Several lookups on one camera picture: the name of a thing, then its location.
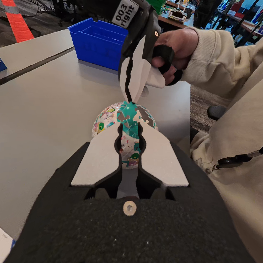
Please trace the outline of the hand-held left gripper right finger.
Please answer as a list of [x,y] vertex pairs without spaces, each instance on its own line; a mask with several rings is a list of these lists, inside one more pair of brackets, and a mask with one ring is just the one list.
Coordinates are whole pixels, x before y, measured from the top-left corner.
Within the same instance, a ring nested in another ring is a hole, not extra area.
[[172,188],[188,187],[189,182],[168,138],[150,127],[138,123],[139,148],[136,188],[140,199],[150,199],[156,189],[169,196]]

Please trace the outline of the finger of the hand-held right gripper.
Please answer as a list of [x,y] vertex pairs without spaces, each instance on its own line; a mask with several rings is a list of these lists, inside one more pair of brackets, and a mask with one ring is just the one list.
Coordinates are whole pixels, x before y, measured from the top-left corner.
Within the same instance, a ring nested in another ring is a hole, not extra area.
[[131,57],[127,57],[121,64],[119,83],[123,97],[126,102],[132,102],[129,84],[131,80],[131,71],[133,68],[133,60]]
[[132,56],[133,66],[130,72],[130,82],[128,85],[128,89],[130,92],[131,101],[133,103],[138,102],[151,69],[150,62],[142,58],[145,38],[146,35],[144,35],[143,38],[139,41]]

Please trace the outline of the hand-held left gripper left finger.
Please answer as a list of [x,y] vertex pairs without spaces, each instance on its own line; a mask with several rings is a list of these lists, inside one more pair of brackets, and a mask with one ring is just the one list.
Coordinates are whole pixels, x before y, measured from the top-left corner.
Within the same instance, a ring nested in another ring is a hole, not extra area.
[[104,188],[110,198],[116,199],[122,181],[122,132],[123,125],[115,123],[91,140],[71,181],[72,187]]

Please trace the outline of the colourful cartoon puzzle ball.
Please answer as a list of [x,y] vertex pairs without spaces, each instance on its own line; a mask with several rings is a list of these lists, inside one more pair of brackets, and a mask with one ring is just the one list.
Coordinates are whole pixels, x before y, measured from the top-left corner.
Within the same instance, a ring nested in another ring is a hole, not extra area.
[[123,169],[135,169],[139,164],[138,120],[144,121],[150,127],[158,130],[156,121],[145,107],[126,101],[114,103],[104,109],[93,125],[92,138],[116,123],[123,125],[119,150]]

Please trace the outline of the person's right forearm beige sleeve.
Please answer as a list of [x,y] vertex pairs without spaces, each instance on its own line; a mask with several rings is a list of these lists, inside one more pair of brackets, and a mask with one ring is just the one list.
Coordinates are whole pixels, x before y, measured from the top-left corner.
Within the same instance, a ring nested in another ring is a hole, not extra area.
[[263,40],[235,47],[223,30],[188,27],[198,35],[198,45],[182,81],[228,100],[239,100],[262,80]]

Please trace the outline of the person's right hand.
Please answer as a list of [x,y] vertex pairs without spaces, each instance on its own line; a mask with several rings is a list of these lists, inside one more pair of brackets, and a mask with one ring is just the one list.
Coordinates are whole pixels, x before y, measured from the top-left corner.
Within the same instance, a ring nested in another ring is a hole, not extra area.
[[191,28],[162,33],[155,46],[165,45],[174,51],[174,58],[169,70],[163,74],[166,86],[174,80],[176,70],[185,70],[198,45],[199,37]]

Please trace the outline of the green plastic bin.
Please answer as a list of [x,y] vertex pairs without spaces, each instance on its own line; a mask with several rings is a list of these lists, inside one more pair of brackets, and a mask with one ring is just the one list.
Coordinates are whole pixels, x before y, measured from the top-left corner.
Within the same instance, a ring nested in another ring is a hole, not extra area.
[[161,14],[163,5],[166,3],[166,0],[149,0],[148,1],[156,10],[157,14]]

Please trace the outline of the wooden table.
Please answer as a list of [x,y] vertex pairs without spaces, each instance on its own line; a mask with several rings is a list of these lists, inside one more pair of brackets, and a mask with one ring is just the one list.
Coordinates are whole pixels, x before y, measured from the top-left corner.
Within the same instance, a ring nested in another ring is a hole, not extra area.
[[179,23],[175,20],[168,19],[166,17],[159,15],[158,23],[159,26],[163,28],[163,31],[171,31],[180,28],[192,27],[194,23],[194,15],[191,15],[191,17],[187,19],[184,23]]

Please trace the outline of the blue plastic bin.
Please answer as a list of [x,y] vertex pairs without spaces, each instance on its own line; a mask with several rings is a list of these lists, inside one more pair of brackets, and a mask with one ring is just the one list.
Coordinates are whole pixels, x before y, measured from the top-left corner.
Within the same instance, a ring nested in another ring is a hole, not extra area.
[[126,29],[89,18],[68,30],[79,60],[118,71]]

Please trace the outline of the black badge reel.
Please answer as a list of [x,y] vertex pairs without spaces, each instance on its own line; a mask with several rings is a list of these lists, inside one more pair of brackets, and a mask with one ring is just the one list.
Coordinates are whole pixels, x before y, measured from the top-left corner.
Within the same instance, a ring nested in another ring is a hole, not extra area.
[[253,158],[263,155],[263,147],[247,154],[239,154],[232,157],[226,157],[219,159],[217,163],[212,167],[211,170],[205,169],[206,173],[213,172],[222,168],[235,168],[241,166],[243,163],[251,161]]

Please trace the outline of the orange traffic cone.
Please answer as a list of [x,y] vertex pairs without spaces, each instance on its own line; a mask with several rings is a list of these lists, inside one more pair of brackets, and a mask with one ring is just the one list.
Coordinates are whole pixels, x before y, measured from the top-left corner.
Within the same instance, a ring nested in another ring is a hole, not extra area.
[[19,12],[15,2],[13,0],[2,0],[1,2],[16,42],[20,43],[34,39],[32,32]]

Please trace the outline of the white and blue box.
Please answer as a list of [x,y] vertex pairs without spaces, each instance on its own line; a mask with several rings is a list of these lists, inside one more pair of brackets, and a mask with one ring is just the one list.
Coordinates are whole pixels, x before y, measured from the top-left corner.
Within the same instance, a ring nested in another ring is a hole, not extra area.
[[0,229],[0,263],[3,263],[15,246],[16,240]]

